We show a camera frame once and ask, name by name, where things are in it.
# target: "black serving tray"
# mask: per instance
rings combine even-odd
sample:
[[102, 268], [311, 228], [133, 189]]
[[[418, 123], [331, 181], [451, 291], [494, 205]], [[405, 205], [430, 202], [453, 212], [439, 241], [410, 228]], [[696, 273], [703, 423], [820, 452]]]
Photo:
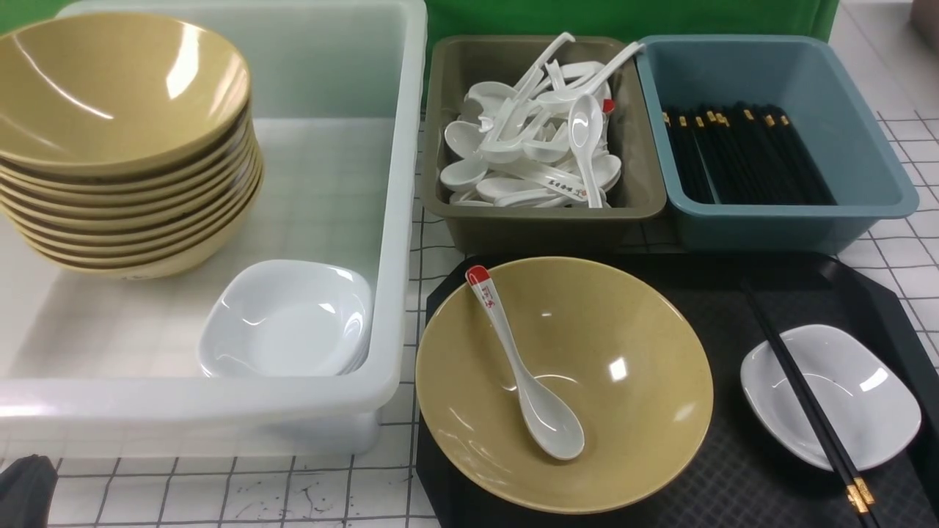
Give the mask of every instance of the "black serving tray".
[[[714, 415], [699, 453], [655, 495], [619, 510], [564, 516], [513, 505], [470, 482], [443, 455], [421, 418], [417, 473], [442, 528], [855, 528], [844, 487], [787, 451], [744, 398], [740, 364], [763, 341], [739, 291], [753, 280], [781, 331], [811, 323], [854, 335], [916, 394], [923, 425], [910, 446], [864, 475], [886, 526], [939, 526], [939, 377], [893, 292], [827, 256], [581, 256], [632, 273], [669, 299], [698, 333], [715, 384]], [[430, 319], [465, 270], [520, 256], [464, 261], [427, 300]]]

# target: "stack of bowls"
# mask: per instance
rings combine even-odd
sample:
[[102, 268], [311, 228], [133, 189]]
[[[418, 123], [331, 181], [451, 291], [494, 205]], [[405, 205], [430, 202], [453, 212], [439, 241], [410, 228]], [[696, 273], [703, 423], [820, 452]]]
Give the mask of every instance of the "stack of bowls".
[[57, 265], [125, 279], [194, 268], [264, 177], [250, 75], [218, 34], [95, 13], [0, 37], [0, 207]]

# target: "bowl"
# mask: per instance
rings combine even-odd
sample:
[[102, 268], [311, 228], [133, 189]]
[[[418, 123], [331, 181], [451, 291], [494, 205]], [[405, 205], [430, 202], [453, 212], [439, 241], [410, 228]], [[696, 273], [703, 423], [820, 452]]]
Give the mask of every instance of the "bowl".
[[[254, 165], [262, 163], [260, 150], [254, 152], [253, 163]], [[63, 227], [61, 225], [53, 225], [39, 218], [30, 216], [29, 213], [23, 213], [19, 210], [7, 207], [2, 199], [0, 199], [0, 210], [7, 214], [15, 226], [27, 227], [30, 232], [35, 231], [47, 238], [51, 237], [54, 240], [63, 241], [65, 243], [103, 247], [153, 241], [158, 238], [173, 237], [189, 226], [195, 224], [203, 225], [204, 222], [210, 222], [211, 219], [222, 214], [226, 204], [232, 203], [233, 200], [238, 199], [239, 196], [246, 192], [247, 186], [251, 181], [250, 175], [253, 172], [258, 172], [257, 168], [246, 171], [222, 196], [206, 207], [185, 215], [182, 218], [143, 229], [120, 229], [118, 227], [114, 231], [87, 231]]]
[[108, 247], [107, 249], [117, 249], [119, 251], [105, 253], [104, 255], [93, 252], [89, 253], [86, 248], [81, 246], [76, 249], [64, 249], [61, 248], [58, 243], [49, 243], [34, 236], [33, 233], [28, 231], [28, 228], [17, 227], [20, 229], [20, 232], [24, 234], [27, 244], [41, 254], [54, 258], [56, 261], [68, 262], [75, 266], [91, 266], [96, 268], [134, 266], [179, 253], [209, 238], [213, 233], [221, 230], [242, 213], [244, 205], [251, 199], [254, 195], [254, 190], [257, 189], [259, 185], [260, 180], [257, 174], [251, 174], [251, 183], [238, 200], [226, 206], [222, 214], [211, 217], [211, 222], [192, 225], [181, 231], [181, 233], [187, 236], [172, 236], [132, 245]]
[[61, 227], [82, 229], [92, 232], [114, 232], [126, 229], [145, 229], [154, 225], [172, 222], [184, 218], [187, 215], [204, 210], [206, 206], [221, 199], [225, 194], [233, 189], [239, 179], [248, 174], [250, 168], [250, 157], [241, 160], [241, 165], [226, 167], [223, 174], [213, 180], [211, 187], [202, 194], [193, 199], [174, 205], [173, 207], [137, 214], [132, 216], [120, 216], [115, 218], [87, 218], [76, 214], [68, 215], [59, 210], [58, 206], [49, 208], [40, 208], [27, 202], [22, 196], [17, 196], [14, 190], [8, 186], [0, 188], [0, 204], [9, 211], [27, 215], [31, 218], [39, 219], [45, 223], [51, 224], [53, 230]]
[[[915, 437], [922, 421], [919, 403], [860, 341], [823, 324], [800, 326], [781, 336], [858, 470], [890, 460]], [[747, 355], [740, 381], [750, 407], [786, 449], [831, 471], [768, 343]]]
[[0, 157], [60, 176], [126, 177], [184, 160], [231, 128], [250, 75], [222, 36], [102, 12], [0, 37]]
[[68, 263], [67, 261], [44, 255], [42, 253], [40, 254], [51, 260], [56, 266], [65, 270], [127, 281], [157, 279], [187, 272], [197, 268], [203, 262], [208, 260], [209, 257], [215, 255], [225, 246], [226, 243], [232, 239], [232, 237], [238, 234], [241, 226], [244, 224], [245, 220], [248, 219], [248, 212], [251, 210], [251, 205], [257, 199], [257, 195], [260, 193], [260, 186], [264, 181], [264, 165], [262, 163], [258, 163], [256, 170], [259, 171], [257, 176], [257, 188], [254, 190], [254, 193], [248, 199], [248, 203], [245, 204], [241, 212], [218, 232], [197, 243], [195, 246], [175, 255], [155, 260], [153, 262], [147, 262], [145, 264], [123, 268], [114, 268], [75, 266]]
[[356, 272], [300, 260], [259, 262], [212, 307], [199, 364], [209, 377], [335, 376], [358, 366], [371, 317], [372, 289]]
[[430, 319], [416, 390], [440, 449], [467, 478], [527, 508], [588, 514], [632, 504], [698, 452], [714, 407], [707, 356], [661, 294], [565, 257], [490, 271], [529, 371], [577, 414], [583, 453], [545, 454], [522, 420], [498, 338], [467, 285]]
[[170, 172], [143, 179], [121, 180], [101, 183], [100, 179], [89, 179], [87, 183], [60, 181], [43, 177], [39, 173], [24, 172], [23, 169], [0, 161], [0, 179], [22, 186], [26, 190], [52, 200], [84, 206], [124, 206], [146, 203], [151, 200], [181, 194], [204, 180], [218, 174], [230, 165], [250, 144], [256, 143], [250, 119], [238, 125], [230, 137], [208, 155], [190, 161]]

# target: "black object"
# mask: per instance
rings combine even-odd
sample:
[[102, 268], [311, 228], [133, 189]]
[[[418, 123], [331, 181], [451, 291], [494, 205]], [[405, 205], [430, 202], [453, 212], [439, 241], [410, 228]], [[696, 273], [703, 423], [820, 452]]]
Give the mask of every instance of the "black object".
[[779, 365], [786, 374], [786, 378], [789, 380], [795, 392], [796, 399], [799, 400], [799, 405], [802, 407], [802, 411], [805, 413], [808, 423], [815, 433], [815, 437], [818, 438], [819, 444], [822, 446], [822, 450], [828, 458], [832, 469], [841, 479], [841, 483], [845, 487], [848, 503], [851, 505], [851, 508], [857, 512], [857, 517], [861, 521], [862, 526], [867, 528], [881, 528], [881, 523], [877, 515], [879, 506], [876, 504], [873, 494], [868, 488], [864, 478], [861, 476], [861, 473], [851, 461], [851, 457], [844, 448], [844, 444], [841, 443], [838, 433], [835, 432], [835, 428], [832, 427], [831, 422], [828, 421], [828, 416], [825, 415], [822, 404], [819, 403], [815, 394], [812, 393], [805, 376], [803, 376], [802, 371], [799, 370], [799, 366], [795, 362], [795, 358], [793, 358], [792, 354], [789, 352], [789, 348], [786, 347], [786, 343], [779, 335], [779, 331], [776, 329], [773, 321], [763, 311], [760, 302], [757, 300], [756, 293], [753, 292], [753, 288], [750, 287], [750, 283], [747, 279], [744, 279], [741, 284], [741, 289], [744, 291], [744, 295], [747, 296], [747, 302], [753, 309], [753, 315], [757, 322], [760, 323], [760, 328], [763, 331], [763, 335], [766, 336], [766, 341], [770, 344], [770, 348], [776, 355]]
[[[849, 332], [913, 391], [923, 424], [907, 449], [864, 473], [891, 526], [939, 527], [939, 378], [896, 295], [827, 256], [584, 256], [630, 272], [660, 291], [687, 318], [704, 346], [715, 382], [711, 425], [699, 453], [672, 483], [625, 508], [563, 516], [510, 504], [472, 484], [420, 423], [417, 473], [443, 528], [856, 528], [844, 487], [832, 473], [796, 458], [747, 404], [743, 357], [763, 341], [739, 285], [759, 280], [762, 305], [780, 329], [811, 323]], [[430, 318], [475, 264], [463, 262], [427, 300]]]
[[0, 474], [0, 528], [44, 528], [58, 474], [47, 457], [20, 458]]

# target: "blue plastic tray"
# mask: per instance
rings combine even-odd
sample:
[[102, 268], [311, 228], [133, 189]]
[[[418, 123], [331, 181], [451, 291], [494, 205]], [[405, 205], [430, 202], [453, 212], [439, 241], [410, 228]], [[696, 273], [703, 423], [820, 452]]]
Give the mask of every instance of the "blue plastic tray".
[[[836, 254], [878, 220], [913, 214], [916, 189], [825, 43], [784, 36], [643, 39], [639, 79], [682, 245], [691, 251]], [[836, 206], [701, 204], [682, 191], [663, 106], [776, 104], [798, 128]]]

